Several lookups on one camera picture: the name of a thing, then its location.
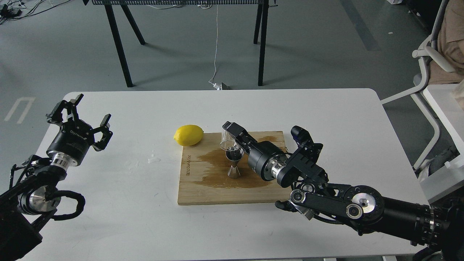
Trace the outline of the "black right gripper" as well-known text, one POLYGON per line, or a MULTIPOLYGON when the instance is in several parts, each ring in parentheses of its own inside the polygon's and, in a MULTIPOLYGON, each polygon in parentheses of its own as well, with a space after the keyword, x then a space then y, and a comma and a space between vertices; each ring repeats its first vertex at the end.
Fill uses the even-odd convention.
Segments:
POLYGON ((232 161, 248 156, 249 167, 264 181, 275 179, 273 169, 282 166, 287 155, 270 141, 257 142, 242 126, 226 121, 222 128, 236 142, 232 147, 232 161))

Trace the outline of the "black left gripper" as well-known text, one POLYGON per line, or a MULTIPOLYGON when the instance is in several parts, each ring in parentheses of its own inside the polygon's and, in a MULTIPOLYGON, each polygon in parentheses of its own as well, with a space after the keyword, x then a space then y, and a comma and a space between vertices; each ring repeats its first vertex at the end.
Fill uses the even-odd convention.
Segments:
POLYGON ((68 155, 72 158, 74 166, 81 165, 90 146, 97 152, 104 150, 113 135, 109 129, 111 114, 106 114, 100 126, 94 129, 89 124, 79 123, 77 105, 82 98, 83 94, 79 94, 70 101, 62 100, 49 114, 46 114, 48 124, 60 126, 60 131, 46 151, 47 155, 49 157, 56 153, 68 155), (97 133, 102 134, 99 141, 94 139, 97 133))

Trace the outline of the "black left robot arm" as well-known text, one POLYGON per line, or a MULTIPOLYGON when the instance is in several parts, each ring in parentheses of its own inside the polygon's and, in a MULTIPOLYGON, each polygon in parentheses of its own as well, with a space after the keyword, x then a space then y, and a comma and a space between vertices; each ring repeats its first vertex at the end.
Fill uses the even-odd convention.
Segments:
POLYGON ((71 166, 81 165, 90 147, 101 151, 113 133, 110 114, 93 128, 79 118, 77 106, 83 94, 63 100, 47 114, 47 122, 59 126, 59 132, 47 149, 47 157, 31 155, 21 165, 13 165, 9 190, 0 198, 0 250, 2 261, 23 258, 42 242, 40 230, 50 220, 65 221, 78 217, 86 200, 74 191, 58 190, 71 166))

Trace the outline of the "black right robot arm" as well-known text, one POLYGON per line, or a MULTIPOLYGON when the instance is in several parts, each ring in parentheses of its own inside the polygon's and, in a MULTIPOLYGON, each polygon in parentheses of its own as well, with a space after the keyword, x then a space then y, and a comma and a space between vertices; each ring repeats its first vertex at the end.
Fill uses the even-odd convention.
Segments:
POLYGON ((382 196, 365 185, 329 183, 326 171, 316 164, 323 148, 306 129, 294 126, 297 144, 293 153, 283 152, 272 142, 255 140, 242 126, 226 122, 223 129, 248 155, 249 167, 262 180, 276 180, 292 189, 290 198, 275 206, 300 212, 307 219, 343 224, 358 235, 381 232, 406 239, 413 246, 425 245, 413 260, 422 261, 441 252, 446 261, 463 260, 463 201, 451 199, 444 207, 430 207, 382 196))

